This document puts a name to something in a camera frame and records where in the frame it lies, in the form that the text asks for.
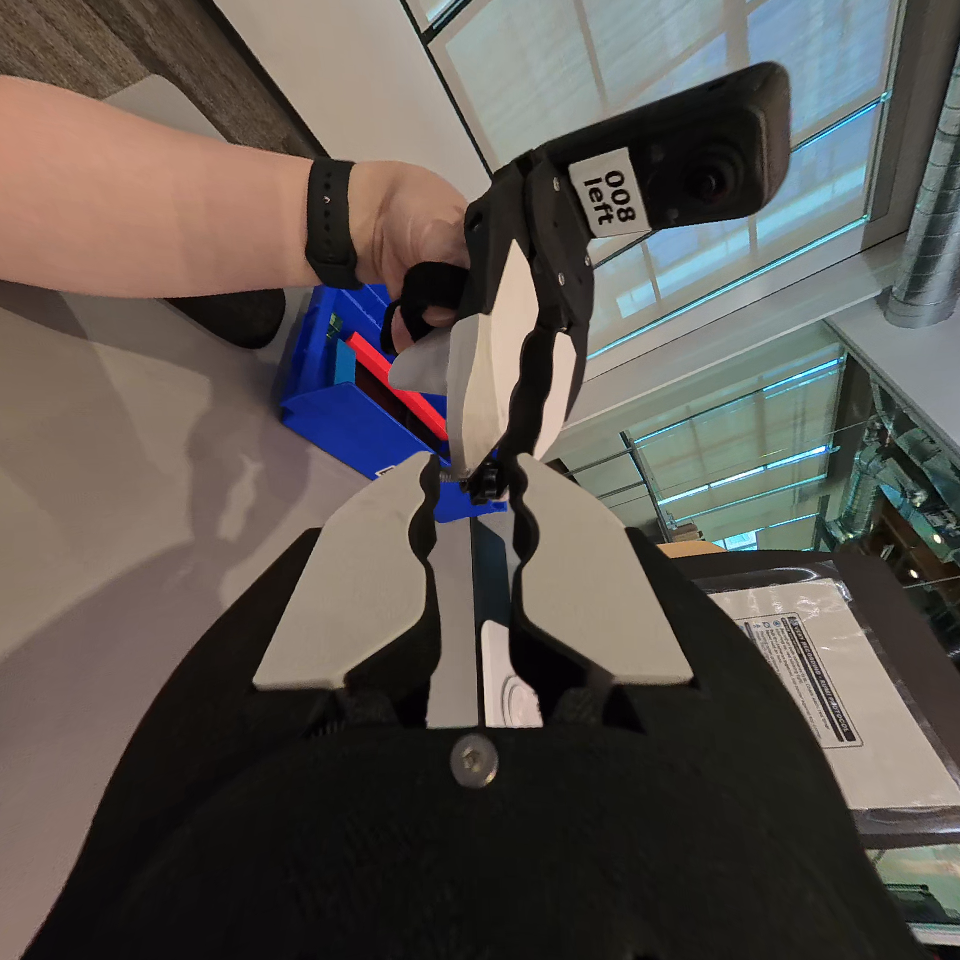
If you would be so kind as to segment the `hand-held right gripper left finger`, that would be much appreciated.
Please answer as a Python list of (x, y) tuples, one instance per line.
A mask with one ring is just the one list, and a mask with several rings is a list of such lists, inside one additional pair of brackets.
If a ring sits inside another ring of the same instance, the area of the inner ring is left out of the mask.
[(420, 451), (330, 516), (253, 675), (256, 691), (370, 696), (401, 724), (426, 724), (442, 653), (429, 561), (439, 494), (439, 458)]

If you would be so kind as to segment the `person's left forearm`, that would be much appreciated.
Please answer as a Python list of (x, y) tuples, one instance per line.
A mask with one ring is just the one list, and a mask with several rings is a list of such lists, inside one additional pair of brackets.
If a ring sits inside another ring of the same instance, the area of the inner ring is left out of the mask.
[(1, 78), (1, 278), (178, 299), (308, 287), (306, 158)]

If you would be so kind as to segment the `blue plastic bin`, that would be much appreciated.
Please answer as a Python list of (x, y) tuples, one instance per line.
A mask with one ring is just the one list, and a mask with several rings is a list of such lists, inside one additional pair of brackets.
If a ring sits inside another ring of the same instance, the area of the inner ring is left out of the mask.
[(369, 480), (419, 452), (450, 467), (447, 400), (389, 384), (384, 286), (315, 288), (280, 390), (284, 426)]

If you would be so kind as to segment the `person's left hand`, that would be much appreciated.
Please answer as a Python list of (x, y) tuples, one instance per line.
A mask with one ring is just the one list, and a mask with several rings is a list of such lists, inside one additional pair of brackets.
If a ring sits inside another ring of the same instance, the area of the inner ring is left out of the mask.
[(357, 277), (383, 284), (393, 301), (420, 263), (470, 268), (468, 201), (438, 174), (398, 161), (359, 162), (351, 169), (348, 200)]

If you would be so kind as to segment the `large grid window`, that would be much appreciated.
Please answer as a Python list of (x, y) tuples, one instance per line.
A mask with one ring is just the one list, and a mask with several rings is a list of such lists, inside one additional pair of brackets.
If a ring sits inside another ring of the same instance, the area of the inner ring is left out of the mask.
[(869, 220), (901, 2), (406, 2), (493, 172), (524, 150), (761, 62), (787, 70), (791, 159), (759, 213), (591, 243), (590, 355), (606, 353)]

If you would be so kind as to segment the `white instruction sheet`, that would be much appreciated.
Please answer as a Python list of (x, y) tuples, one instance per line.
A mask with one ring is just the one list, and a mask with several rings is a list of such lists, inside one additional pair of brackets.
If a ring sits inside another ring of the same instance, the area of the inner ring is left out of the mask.
[(709, 587), (789, 690), (852, 810), (958, 806), (958, 781), (834, 579)]

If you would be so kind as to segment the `black wristband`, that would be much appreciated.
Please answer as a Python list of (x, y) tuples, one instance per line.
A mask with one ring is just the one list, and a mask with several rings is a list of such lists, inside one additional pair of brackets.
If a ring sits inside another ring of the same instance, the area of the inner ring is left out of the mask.
[(311, 165), (306, 194), (304, 256), (323, 286), (356, 291), (363, 287), (350, 224), (350, 179), (354, 163), (330, 157)]

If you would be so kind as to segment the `black knob screw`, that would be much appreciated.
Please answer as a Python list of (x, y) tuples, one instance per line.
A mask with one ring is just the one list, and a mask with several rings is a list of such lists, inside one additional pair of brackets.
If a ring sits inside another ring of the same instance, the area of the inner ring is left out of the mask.
[(442, 465), (438, 478), (442, 484), (453, 485), (474, 506), (500, 502), (509, 497), (509, 485), (498, 462), (484, 463), (466, 478), (455, 476), (451, 467)]

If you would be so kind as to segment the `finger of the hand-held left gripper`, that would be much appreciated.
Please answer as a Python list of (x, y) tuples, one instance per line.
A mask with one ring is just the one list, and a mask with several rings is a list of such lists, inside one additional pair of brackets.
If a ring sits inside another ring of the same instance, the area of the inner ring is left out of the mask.
[(523, 344), (538, 315), (529, 261), (512, 240), (492, 306), (459, 319), (451, 330), (447, 427), (452, 473), (474, 473), (507, 431)]
[(510, 456), (542, 460), (568, 418), (577, 386), (577, 352), (570, 335), (536, 327), (520, 354), (520, 376), (510, 399)]

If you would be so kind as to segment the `silver ventilation duct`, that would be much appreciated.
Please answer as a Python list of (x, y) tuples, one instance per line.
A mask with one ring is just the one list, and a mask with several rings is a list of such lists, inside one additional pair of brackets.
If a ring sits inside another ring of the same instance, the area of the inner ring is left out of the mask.
[(959, 303), (959, 57), (942, 109), (891, 287), (885, 318), (905, 330), (934, 327)]

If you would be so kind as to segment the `instruction sheet on stand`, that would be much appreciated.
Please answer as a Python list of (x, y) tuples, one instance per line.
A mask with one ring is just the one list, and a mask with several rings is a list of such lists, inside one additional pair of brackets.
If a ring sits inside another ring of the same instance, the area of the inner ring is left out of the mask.
[[(796, 582), (808, 570), (834, 575), (849, 589), (853, 606), (871, 630), (874, 648), (892, 678), (903, 684), (912, 712), (926, 721), (948, 762), (959, 761), (958, 670), (894, 574), (878, 558), (857, 554), (764, 550), (675, 558), (692, 581), (708, 586)], [(953, 845), (959, 841), (958, 807), (917, 811), (853, 812), (867, 848)]]

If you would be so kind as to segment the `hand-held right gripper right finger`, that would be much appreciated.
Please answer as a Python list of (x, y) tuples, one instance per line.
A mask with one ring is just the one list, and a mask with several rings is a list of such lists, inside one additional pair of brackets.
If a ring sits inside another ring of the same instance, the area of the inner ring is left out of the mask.
[(614, 690), (679, 687), (693, 670), (627, 528), (535, 459), (510, 469), (511, 665), (543, 725), (565, 702), (603, 715)]

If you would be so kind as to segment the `grey desk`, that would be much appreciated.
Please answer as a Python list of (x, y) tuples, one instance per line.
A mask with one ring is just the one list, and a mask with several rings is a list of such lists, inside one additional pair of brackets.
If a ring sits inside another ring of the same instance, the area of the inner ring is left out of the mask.
[(363, 480), (281, 425), (285, 334), (2, 282), (2, 958), (186, 654)]

